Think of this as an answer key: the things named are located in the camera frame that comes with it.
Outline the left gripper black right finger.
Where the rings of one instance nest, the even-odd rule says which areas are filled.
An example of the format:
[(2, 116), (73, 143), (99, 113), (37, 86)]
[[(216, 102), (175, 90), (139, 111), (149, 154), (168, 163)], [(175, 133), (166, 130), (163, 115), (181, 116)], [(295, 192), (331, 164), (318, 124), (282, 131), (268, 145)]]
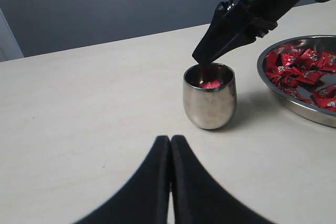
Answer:
[(186, 138), (171, 139), (176, 223), (270, 223), (227, 192), (199, 162)]

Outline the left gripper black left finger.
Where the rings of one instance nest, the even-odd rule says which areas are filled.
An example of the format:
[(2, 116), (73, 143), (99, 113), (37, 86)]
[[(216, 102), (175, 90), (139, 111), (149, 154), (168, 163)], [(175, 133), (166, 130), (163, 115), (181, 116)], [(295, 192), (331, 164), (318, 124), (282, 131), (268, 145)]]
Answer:
[(171, 144), (157, 136), (146, 158), (126, 184), (77, 223), (167, 223)]

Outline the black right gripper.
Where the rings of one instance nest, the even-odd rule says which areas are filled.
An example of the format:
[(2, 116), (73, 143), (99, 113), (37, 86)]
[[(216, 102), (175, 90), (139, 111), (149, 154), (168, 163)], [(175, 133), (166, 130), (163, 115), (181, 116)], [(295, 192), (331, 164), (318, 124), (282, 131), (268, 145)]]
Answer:
[(277, 27), (277, 21), (301, 0), (230, 0), (220, 2), (192, 57), (206, 65), (225, 53), (255, 41)]

